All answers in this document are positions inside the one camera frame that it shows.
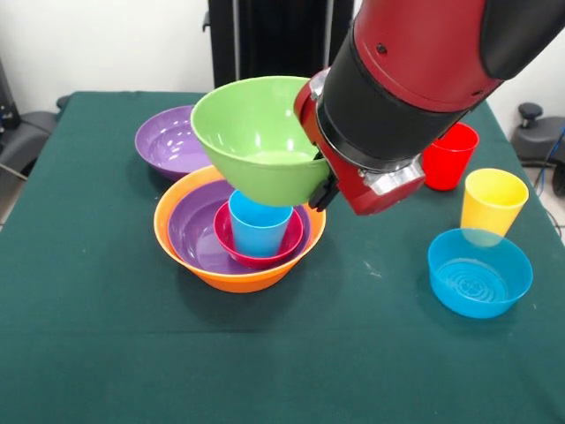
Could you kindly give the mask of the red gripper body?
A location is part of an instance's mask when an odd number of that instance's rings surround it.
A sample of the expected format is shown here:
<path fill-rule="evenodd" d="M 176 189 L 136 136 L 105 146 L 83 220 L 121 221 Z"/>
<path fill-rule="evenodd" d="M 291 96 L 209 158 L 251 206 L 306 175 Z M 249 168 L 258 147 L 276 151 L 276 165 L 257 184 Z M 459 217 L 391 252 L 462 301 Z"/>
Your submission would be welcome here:
<path fill-rule="evenodd" d="M 322 129 L 322 93 L 328 69 L 317 72 L 299 90 L 294 112 L 310 142 L 322 152 L 329 173 L 338 180 L 339 193 L 359 216 L 378 214 L 415 193 L 424 183 L 420 156 L 370 169 L 346 158 Z"/>

